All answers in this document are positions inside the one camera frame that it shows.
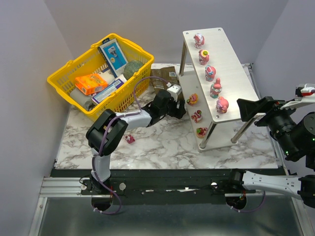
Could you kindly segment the pink toy orange plate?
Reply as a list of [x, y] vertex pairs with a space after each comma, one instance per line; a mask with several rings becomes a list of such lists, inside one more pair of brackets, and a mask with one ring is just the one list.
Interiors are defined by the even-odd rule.
[[192, 95], [189, 96], [189, 98], [186, 100], [186, 103], [188, 105], [195, 105], [198, 102], [198, 95], [196, 93], [193, 93]]

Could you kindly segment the red strawberry cake toy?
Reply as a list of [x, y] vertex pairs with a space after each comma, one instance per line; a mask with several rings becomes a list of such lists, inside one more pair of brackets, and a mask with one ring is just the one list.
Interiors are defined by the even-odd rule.
[[202, 116], [202, 111], [201, 110], [196, 110], [191, 116], [190, 118], [195, 122], [195, 123], [199, 123], [200, 121], [202, 121], [203, 116]]

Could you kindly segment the pink bear strawberry toy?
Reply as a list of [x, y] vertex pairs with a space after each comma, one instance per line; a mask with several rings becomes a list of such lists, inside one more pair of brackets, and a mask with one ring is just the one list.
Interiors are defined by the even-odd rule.
[[196, 129], [196, 136], [200, 139], [204, 138], [207, 134], [208, 128], [207, 127], [199, 127]]

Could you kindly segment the pink mushroom toy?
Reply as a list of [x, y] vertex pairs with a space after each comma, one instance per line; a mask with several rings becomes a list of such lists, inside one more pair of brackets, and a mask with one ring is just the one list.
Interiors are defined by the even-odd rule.
[[216, 78], [215, 82], [211, 84], [210, 87], [210, 96], [212, 98], [218, 98], [219, 94], [222, 91], [221, 79]]

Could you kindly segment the pink toy blue bow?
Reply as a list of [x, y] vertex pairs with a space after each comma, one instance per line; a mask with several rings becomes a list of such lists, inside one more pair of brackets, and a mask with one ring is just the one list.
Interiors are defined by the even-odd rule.
[[205, 79], [206, 81], [213, 81], [216, 75], [216, 69], [213, 66], [207, 65], [205, 67]]

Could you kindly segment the pink toy yellow top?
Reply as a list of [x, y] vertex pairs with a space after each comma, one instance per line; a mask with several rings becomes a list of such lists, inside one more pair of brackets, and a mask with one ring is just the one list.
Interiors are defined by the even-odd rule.
[[204, 49], [200, 49], [198, 52], [198, 57], [199, 57], [199, 64], [200, 65], [206, 65], [209, 61], [209, 51], [208, 50], [204, 50]]

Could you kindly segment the pink white bunny toy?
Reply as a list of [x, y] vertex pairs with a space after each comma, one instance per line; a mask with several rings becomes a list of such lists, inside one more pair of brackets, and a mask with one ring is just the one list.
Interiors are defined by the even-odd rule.
[[195, 44], [194, 44], [195, 48], [201, 49], [202, 46], [205, 43], [204, 36], [202, 34], [200, 34], [200, 33], [196, 33], [193, 38], [194, 38], [194, 41], [195, 41]]

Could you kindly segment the pink cake toy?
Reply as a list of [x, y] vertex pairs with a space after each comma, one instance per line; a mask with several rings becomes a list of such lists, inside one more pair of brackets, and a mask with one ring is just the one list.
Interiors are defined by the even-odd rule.
[[128, 144], [135, 142], [135, 138], [132, 135], [125, 135], [125, 140]]

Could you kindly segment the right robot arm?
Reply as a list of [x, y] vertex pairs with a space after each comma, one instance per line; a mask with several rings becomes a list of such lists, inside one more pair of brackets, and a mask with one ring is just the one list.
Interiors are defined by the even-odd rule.
[[[306, 114], [299, 123], [291, 119], [296, 109], [314, 103], [314, 98], [299, 100], [275, 100], [264, 97], [258, 101], [238, 99], [241, 120], [250, 121], [258, 113], [264, 116], [255, 122], [257, 127], [268, 127], [271, 137], [277, 141], [287, 161], [306, 159], [306, 167], [315, 168], [315, 114]], [[267, 176], [245, 170], [233, 169], [229, 184], [238, 190], [265, 190], [291, 196], [309, 207], [315, 206], [315, 177]]]

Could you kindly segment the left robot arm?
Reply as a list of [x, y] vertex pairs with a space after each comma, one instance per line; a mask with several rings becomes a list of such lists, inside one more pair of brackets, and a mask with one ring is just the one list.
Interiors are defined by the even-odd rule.
[[174, 98], [170, 92], [160, 90], [153, 101], [129, 113], [115, 113], [105, 110], [86, 133], [88, 145], [92, 149], [92, 178], [105, 183], [111, 176], [110, 156], [117, 148], [126, 131], [140, 127], [150, 127], [165, 116], [181, 119], [185, 101]]

